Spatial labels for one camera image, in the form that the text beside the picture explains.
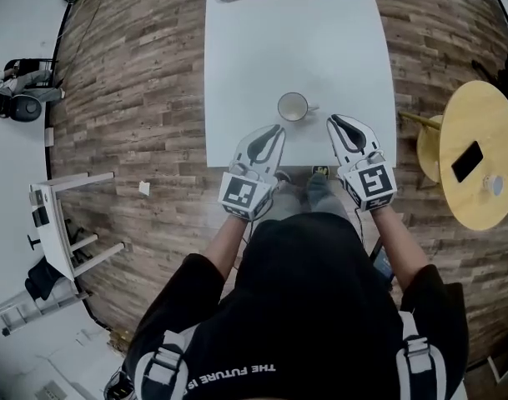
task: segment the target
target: white table leg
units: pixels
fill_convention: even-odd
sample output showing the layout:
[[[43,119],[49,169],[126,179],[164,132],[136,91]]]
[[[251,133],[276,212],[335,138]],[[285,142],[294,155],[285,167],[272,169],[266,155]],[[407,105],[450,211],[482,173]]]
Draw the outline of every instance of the white table leg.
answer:
[[[78,250],[78,249],[82,248],[83,246],[87,246],[88,244],[90,244],[92,242],[96,242],[96,240],[98,240],[98,235],[94,234],[92,236],[88,236],[88,237],[84,238],[83,240],[71,245],[70,250],[73,252],[74,250]]]
[[[41,182],[43,185],[57,185],[59,183],[68,183],[70,181],[75,181],[76,179],[84,179],[88,178],[88,172],[76,173],[75,175],[67,175],[66,177],[55,177],[54,179],[50,179],[46,182]]]
[[[73,270],[73,276],[78,277],[81,276],[81,274],[85,273],[87,270],[91,269],[92,267],[98,265],[99,263],[105,261],[107,258],[112,257],[115,253],[120,252],[122,249],[124,249],[123,243],[115,244],[113,247],[109,248],[106,251],[101,252],[97,257],[93,257],[91,260],[87,261],[86,263],[80,265],[79,267],[76,267]]]
[[[102,173],[101,175],[95,175],[93,177],[81,177],[72,181],[62,182],[52,186],[52,190],[56,193],[59,191],[68,190],[70,188],[81,187],[89,183],[99,183],[101,181],[107,181],[108,179],[114,178],[114,172]]]

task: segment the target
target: cup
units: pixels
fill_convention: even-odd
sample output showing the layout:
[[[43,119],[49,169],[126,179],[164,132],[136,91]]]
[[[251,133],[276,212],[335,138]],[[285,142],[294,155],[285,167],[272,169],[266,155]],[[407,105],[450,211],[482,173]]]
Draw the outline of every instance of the cup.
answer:
[[[309,111],[318,110],[318,105],[308,103],[305,97],[297,92],[288,92],[278,101],[279,115],[289,122],[298,122]]]
[[[491,175],[484,177],[484,189],[495,196],[500,196],[504,189],[504,178]]]

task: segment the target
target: black cable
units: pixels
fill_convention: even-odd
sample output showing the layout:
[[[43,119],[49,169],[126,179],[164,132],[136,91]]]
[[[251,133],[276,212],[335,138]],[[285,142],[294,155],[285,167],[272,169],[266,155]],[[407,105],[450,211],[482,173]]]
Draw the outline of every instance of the black cable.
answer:
[[[357,220],[358,220],[358,221],[359,221],[359,223],[360,223],[361,243],[363,243],[363,244],[365,245],[365,241],[364,241],[364,239],[363,239],[363,223],[361,222],[360,215],[357,213],[358,209],[359,209],[359,208],[358,208],[358,207],[356,207],[356,208],[354,209],[354,213],[355,213],[355,216],[357,217]]]
[[[64,77],[61,80],[59,80],[59,82],[57,83],[57,86],[55,88],[59,88],[63,84],[64,79],[68,76],[68,73],[70,73],[70,70],[72,69],[73,62],[75,61],[76,56],[79,53],[79,49],[81,48],[81,45],[83,44],[83,40],[87,36],[90,26],[93,24],[93,21],[96,18],[96,14],[98,13],[98,10],[100,9],[100,6],[102,6],[102,1],[103,0],[98,1],[98,6],[96,7],[96,10],[94,11],[93,17],[91,18],[90,22],[88,23],[87,28],[85,29],[85,32],[83,33],[83,36],[81,37],[81,40],[79,41],[78,48],[76,49],[76,52],[74,53],[72,60],[70,61],[69,65],[68,65],[67,71],[64,73]]]

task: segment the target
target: wooden floor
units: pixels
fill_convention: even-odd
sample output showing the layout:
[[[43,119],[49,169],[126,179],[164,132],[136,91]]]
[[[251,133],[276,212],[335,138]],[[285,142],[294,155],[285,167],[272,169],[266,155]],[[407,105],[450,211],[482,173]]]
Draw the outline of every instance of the wooden floor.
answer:
[[[99,1],[72,11],[58,78]],[[398,109],[441,113],[461,84],[479,78],[471,59],[495,72],[508,53],[496,0],[377,2]],[[224,219],[221,171],[205,164],[204,16],[205,0],[103,0],[65,80],[66,99],[52,111],[54,177],[115,172],[113,182],[62,196],[67,216],[98,233],[99,246],[127,244],[80,277],[95,316],[114,328],[135,329],[184,256],[204,249]],[[508,328],[508,216],[487,232],[463,228],[440,187],[423,187],[417,129],[399,122],[395,208],[445,281],[463,283],[474,362]],[[141,180],[151,183],[149,197],[138,192]],[[368,248],[376,238],[365,219]]]

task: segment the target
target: yellow tabletop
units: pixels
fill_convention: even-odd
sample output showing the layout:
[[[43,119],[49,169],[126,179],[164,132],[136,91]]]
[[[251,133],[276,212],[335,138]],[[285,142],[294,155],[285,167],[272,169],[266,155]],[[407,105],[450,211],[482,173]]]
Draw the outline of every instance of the yellow tabletop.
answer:
[[[458,182],[452,163],[474,141],[483,160]],[[440,129],[439,170],[448,206],[466,227],[485,230],[508,213],[508,100],[496,87],[474,81],[454,93]],[[488,176],[503,178],[500,195],[484,188]]]

